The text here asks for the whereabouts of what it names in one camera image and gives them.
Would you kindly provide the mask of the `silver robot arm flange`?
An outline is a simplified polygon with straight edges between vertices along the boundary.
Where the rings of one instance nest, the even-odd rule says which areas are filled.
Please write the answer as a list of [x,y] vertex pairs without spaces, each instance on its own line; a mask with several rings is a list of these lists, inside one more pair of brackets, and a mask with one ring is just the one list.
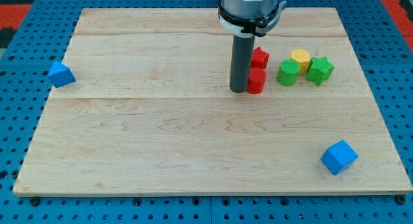
[[221,25],[241,38],[263,37],[278,23],[285,0],[216,0]]

